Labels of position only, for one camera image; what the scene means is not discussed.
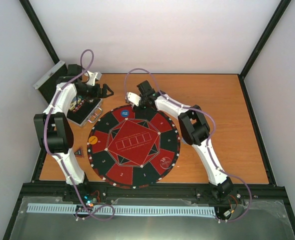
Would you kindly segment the blue small blind button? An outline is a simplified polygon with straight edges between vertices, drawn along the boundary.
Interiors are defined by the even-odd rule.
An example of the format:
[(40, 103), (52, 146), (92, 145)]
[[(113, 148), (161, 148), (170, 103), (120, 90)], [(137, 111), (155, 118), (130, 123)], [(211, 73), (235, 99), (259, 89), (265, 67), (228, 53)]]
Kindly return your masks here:
[(130, 115), (130, 112), (128, 110), (124, 109), (120, 112), (120, 115), (124, 118), (127, 118)]

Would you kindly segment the yellow big blind button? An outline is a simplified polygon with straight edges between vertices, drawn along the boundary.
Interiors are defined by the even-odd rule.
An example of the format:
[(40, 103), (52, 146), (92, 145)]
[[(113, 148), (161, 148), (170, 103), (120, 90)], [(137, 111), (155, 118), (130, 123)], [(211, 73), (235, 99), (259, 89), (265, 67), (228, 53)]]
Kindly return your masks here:
[(88, 138), (88, 144), (89, 145), (95, 145), (96, 143), (98, 143), (98, 137), (97, 136), (95, 136), (95, 135), (93, 135), (93, 136), (90, 136), (89, 138)]

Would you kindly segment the clear dealer button disc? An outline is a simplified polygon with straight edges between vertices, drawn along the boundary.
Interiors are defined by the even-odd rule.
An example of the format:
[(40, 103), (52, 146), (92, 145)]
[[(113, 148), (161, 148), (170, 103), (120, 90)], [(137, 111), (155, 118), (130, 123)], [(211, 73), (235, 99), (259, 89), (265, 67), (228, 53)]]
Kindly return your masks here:
[(162, 169), (168, 170), (172, 167), (172, 161), (173, 160), (171, 158), (164, 156), (160, 159), (159, 165)]

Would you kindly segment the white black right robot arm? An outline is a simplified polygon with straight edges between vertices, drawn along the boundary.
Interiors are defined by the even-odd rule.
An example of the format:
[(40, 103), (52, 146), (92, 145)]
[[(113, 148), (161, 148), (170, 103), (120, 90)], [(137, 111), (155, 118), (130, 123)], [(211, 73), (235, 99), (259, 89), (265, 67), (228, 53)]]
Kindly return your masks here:
[(125, 94), (125, 99), (133, 109), (154, 108), (177, 119), (183, 140), (194, 148), (205, 167), (213, 198), (218, 202), (226, 198), (233, 189), (233, 183), (214, 151), (211, 129), (201, 108), (198, 105), (184, 105), (163, 91), (156, 92), (147, 80), (137, 85), (137, 88), (139, 95), (133, 92)]

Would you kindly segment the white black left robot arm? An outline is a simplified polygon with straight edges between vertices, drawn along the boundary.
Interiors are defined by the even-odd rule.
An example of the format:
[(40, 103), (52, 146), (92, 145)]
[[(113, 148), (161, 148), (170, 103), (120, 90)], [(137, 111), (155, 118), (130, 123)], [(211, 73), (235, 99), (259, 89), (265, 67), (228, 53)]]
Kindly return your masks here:
[(114, 95), (107, 84), (98, 83), (101, 77), (100, 72), (60, 61), (33, 86), (48, 104), (43, 113), (33, 118), (39, 145), (57, 161), (66, 183), (77, 185), (73, 194), (83, 202), (91, 197), (92, 189), (83, 184), (86, 175), (73, 151), (70, 124), (83, 127), (100, 118), (103, 100)]

